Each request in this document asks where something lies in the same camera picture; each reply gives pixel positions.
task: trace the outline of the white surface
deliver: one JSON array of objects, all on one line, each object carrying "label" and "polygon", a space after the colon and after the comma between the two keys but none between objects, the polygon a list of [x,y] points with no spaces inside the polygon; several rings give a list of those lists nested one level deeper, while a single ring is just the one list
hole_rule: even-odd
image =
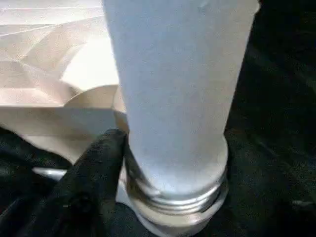
[{"label": "white surface", "polygon": [[0,0],[0,126],[75,161],[117,84],[101,0]]},{"label": "white surface", "polygon": [[211,187],[256,0],[106,0],[129,144],[161,193]]}]

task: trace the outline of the gloved hand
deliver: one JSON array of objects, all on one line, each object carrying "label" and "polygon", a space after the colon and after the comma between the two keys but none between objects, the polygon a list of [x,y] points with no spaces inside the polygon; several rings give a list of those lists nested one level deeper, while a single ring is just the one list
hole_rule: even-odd
[{"label": "gloved hand", "polygon": [[[108,130],[72,167],[56,154],[30,147],[6,130],[3,133],[18,142],[8,149],[10,141],[0,139],[0,192],[14,190],[10,197],[15,198],[7,209],[0,210],[0,236],[105,236],[115,205],[125,133]],[[33,166],[69,170],[55,185],[34,174]]]}]

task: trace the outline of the black glove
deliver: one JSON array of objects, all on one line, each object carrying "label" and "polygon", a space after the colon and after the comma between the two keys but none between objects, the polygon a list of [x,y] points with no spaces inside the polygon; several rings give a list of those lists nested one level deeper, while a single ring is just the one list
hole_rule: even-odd
[{"label": "black glove", "polygon": [[21,196],[45,196],[51,192],[56,182],[33,173],[34,166],[68,169],[72,165],[0,128],[0,214]]},{"label": "black glove", "polygon": [[[26,162],[25,166],[17,164],[17,157],[17,163],[4,160],[3,166],[12,170],[6,173],[5,182],[29,186],[28,182],[33,184],[34,180],[41,179],[40,186],[46,189],[41,192],[19,190],[20,196],[0,215],[0,236],[105,236],[115,205],[125,137],[125,133],[117,129],[108,130],[87,149],[56,186],[54,181],[32,173],[31,167],[43,166],[40,158],[36,164],[31,161]],[[45,160],[44,166],[61,168],[67,164],[60,165],[59,158],[54,157],[58,165],[49,166],[52,161]],[[12,177],[12,173],[18,173],[20,178]],[[24,175],[27,178],[23,182],[21,178]],[[49,187],[53,190],[47,195]]]}]

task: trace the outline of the cylindrical filter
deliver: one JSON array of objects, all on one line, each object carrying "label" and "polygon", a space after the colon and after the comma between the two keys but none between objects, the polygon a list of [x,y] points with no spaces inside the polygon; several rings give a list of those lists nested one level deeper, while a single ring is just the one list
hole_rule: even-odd
[{"label": "cylindrical filter", "polygon": [[130,129],[161,196],[205,193],[223,176],[223,136],[256,0],[105,0]]}]

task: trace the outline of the finger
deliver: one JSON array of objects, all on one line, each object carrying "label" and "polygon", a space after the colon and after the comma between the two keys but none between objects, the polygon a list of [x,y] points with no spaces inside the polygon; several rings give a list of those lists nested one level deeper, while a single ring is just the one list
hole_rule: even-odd
[{"label": "finger", "polygon": [[54,189],[57,195],[62,193],[92,193],[102,196],[115,196],[116,187],[123,161],[126,134],[118,129],[110,129],[98,137],[68,170]]},{"label": "finger", "polygon": [[68,169],[71,163],[65,158],[38,149],[15,133],[0,128],[0,154],[8,154],[24,165]]}]

